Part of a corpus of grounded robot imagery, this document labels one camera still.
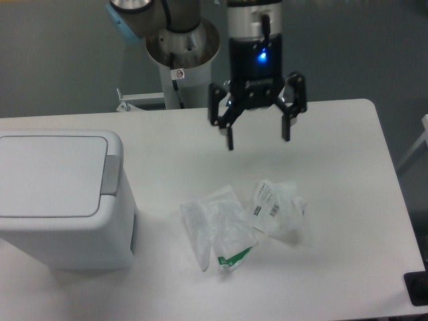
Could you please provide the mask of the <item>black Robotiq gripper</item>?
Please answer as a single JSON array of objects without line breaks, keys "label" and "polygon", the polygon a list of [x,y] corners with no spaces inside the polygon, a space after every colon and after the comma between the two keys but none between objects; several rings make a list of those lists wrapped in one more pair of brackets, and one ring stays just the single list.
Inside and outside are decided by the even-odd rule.
[{"label": "black Robotiq gripper", "polygon": [[[210,83],[208,87],[208,120],[219,128],[229,150],[234,149],[233,123],[244,110],[267,108],[274,102],[282,111],[282,138],[291,139],[292,120],[307,111],[306,79],[300,72],[285,78],[282,73],[282,36],[268,38],[229,40],[231,68],[230,93],[232,103],[219,114],[219,104],[227,95],[224,87]],[[283,88],[293,91],[292,103],[277,97]]]}]

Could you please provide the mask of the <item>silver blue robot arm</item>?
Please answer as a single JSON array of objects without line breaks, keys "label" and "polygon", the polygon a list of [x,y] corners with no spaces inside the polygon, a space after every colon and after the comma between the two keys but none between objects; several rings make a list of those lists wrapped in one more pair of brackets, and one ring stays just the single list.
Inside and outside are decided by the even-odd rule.
[{"label": "silver blue robot arm", "polygon": [[201,15],[199,1],[109,1],[106,10],[127,41],[144,40],[159,68],[167,109],[205,107],[233,148],[233,123],[246,110],[277,106],[282,138],[307,110],[301,73],[282,72],[282,2],[227,1],[230,79],[211,80],[220,49],[217,28]]}]

